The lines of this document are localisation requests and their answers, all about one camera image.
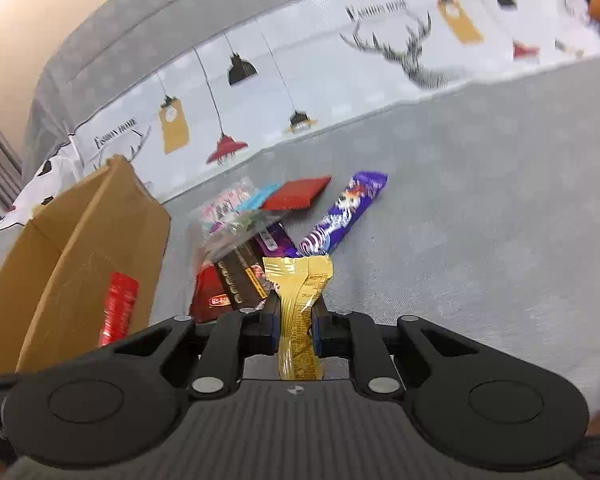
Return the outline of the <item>purple cartoon snack pack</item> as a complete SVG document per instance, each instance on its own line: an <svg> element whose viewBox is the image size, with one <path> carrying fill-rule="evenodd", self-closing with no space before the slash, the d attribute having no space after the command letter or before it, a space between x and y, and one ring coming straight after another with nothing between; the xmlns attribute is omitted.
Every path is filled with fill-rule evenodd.
<svg viewBox="0 0 600 480"><path fill-rule="evenodd" d="M300 242L303 257L330 255L364 214L389 180L378 171L358 171L340 192L323 218Z"/></svg>

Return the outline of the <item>dark red snack pack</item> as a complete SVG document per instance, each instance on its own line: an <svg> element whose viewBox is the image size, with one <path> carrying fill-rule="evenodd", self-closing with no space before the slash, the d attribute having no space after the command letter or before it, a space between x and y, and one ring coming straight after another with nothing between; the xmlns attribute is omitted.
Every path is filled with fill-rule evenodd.
<svg viewBox="0 0 600 480"><path fill-rule="evenodd" d="M233 310L215 266L205 266L196 275L189 314L197 324L211 322Z"/></svg>

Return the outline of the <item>printed white sofa cover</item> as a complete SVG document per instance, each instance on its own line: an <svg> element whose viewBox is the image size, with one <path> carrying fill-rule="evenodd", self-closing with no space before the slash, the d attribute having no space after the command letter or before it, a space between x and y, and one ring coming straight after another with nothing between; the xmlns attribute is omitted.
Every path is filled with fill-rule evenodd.
<svg viewBox="0 0 600 480"><path fill-rule="evenodd" d="M116 155L165 202L294 136L598 56L585 0L109 0L42 73L0 228Z"/></svg>

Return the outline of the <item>red small snack bar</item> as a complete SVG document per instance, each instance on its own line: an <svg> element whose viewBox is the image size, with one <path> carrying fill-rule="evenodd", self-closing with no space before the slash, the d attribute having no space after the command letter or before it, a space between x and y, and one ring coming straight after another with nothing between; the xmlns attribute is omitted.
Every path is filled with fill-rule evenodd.
<svg viewBox="0 0 600 480"><path fill-rule="evenodd" d="M99 347L108 346L128 334L140 284L126 274L111 275L105 297L104 320L99 333Z"/></svg>

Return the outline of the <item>magenta purple snack bar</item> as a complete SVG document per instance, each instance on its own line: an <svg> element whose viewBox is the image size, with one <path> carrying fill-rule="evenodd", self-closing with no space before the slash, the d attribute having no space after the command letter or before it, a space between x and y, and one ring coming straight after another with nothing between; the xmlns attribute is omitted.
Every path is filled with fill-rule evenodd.
<svg viewBox="0 0 600 480"><path fill-rule="evenodd" d="M263 257L298 256L296 245L285 230L282 222L276 222L257 233L254 237Z"/></svg>

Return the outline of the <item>yellow snack bar wrapper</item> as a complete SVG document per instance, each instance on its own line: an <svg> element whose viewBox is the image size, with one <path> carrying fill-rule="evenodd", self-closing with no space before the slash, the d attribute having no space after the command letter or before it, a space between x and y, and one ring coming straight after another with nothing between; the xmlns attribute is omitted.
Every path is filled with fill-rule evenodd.
<svg viewBox="0 0 600 480"><path fill-rule="evenodd" d="M332 259L328 255L265 257L263 265L280 300L279 377L294 382L322 379L309 329L312 308L332 278Z"/></svg>

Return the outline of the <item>dark brown chocolate pack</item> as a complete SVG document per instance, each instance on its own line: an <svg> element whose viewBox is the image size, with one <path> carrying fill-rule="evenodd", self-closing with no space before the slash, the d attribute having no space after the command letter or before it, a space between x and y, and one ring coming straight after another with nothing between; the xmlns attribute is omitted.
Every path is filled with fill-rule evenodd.
<svg viewBox="0 0 600 480"><path fill-rule="evenodd" d="M268 298L272 285L265 276L256 242L245 242L214 264L230 306L234 310L257 308Z"/></svg>

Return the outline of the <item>blue snack packet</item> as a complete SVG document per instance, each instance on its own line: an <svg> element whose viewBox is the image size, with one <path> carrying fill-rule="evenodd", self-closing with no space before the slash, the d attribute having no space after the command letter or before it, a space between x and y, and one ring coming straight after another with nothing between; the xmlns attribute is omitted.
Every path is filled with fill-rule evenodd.
<svg viewBox="0 0 600 480"><path fill-rule="evenodd" d="M257 188L251 195L243 200L237 207L237 211L258 210L282 185L270 183Z"/></svg>

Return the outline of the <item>clear pink candy bag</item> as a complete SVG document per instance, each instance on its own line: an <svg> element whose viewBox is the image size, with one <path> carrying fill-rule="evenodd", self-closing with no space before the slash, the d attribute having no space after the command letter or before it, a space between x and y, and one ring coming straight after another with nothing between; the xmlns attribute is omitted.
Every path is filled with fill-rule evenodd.
<svg viewBox="0 0 600 480"><path fill-rule="evenodd" d="M237 211L236 207L260 186L249 178L235 181L199 206L186 230L190 262L195 270L215 263L228 252L277 222L282 216L263 209Z"/></svg>

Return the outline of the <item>red flat snack packet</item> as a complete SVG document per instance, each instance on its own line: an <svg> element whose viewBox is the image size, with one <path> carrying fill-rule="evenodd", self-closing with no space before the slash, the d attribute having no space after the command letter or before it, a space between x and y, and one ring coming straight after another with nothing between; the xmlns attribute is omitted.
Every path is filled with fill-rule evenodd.
<svg viewBox="0 0 600 480"><path fill-rule="evenodd" d="M330 180L332 178L326 176L288 181L268 196L260 208L270 211L308 209Z"/></svg>

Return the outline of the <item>brown cardboard box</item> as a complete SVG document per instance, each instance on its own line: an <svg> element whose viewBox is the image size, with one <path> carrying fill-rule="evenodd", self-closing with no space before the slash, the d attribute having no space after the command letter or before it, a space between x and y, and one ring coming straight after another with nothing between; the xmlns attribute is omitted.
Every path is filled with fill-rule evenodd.
<svg viewBox="0 0 600 480"><path fill-rule="evenodd" d="M147 327L170 224L121 156L38 208L0 269L0 375L96 349L116 272L140 285L129 331Z"/></svg>

